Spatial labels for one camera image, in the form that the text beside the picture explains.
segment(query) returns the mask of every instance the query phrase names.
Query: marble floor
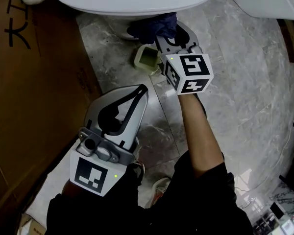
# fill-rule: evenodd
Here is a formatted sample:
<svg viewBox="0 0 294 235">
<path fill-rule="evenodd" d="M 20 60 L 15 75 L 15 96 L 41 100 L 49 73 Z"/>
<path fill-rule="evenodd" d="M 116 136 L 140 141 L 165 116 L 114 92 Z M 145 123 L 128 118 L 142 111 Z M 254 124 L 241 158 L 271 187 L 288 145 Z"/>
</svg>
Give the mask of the marble floor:
<svg viewBox="0 0 294 235">
<path fill-rule="evenodd" d="M 228 171 L 235 175 L 237 204 L 253 221 L 291 163 L 294 64 L 288 61 L 277 21 L 252 18 L 233 0 L 209 0 L 177 16 L 210 56 L 215 78 L 198 95 Z M 139 187 L 139 204 L 144 206 L 153 182 L 172 176 L 174 164 L 187 150 L 177 95 L 160 73 L 148 76 L 133 68 L 139 42 L 118 38 L 101 16 L 85 13 L 77 22 L 103 92 L 141 83 L 148 87 L 149 102 L 138 134 L 140 159 L 147 168 Z M 35 202 L 32 214 L 42 207 L 39 196 Z"/>
</svg>

